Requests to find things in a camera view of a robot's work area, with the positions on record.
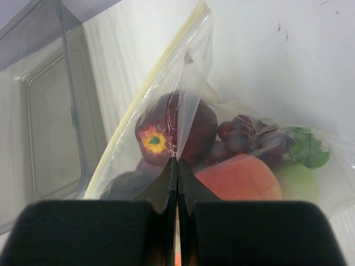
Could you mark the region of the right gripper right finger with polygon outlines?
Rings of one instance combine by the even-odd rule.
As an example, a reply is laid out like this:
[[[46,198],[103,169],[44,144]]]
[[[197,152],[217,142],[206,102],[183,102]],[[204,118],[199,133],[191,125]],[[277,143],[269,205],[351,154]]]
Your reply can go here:
[[[325,214],[302,201],[223,201],[177,165],[183,265],[345,265]]]

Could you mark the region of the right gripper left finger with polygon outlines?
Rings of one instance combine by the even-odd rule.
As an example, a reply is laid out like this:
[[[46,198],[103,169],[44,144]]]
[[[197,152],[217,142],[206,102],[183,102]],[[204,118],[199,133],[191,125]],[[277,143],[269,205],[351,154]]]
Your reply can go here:
[[[133,200],[49,200],[19,215],[2,265],[174,265],[177,166]]]

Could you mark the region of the clear zip top bag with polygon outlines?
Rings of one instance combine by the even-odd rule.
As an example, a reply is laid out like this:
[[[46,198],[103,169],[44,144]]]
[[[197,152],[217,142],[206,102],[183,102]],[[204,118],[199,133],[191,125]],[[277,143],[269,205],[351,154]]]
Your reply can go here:
[[[354,210],[353,1],[199,1],[114,131],[84,198],[100,199],[111,180],[136,169],[138,118],[176,91],[205,101],[218,127],[242,114],[286,134],[309,127],[330,152],[310,168],[313,204],[330,219]]]

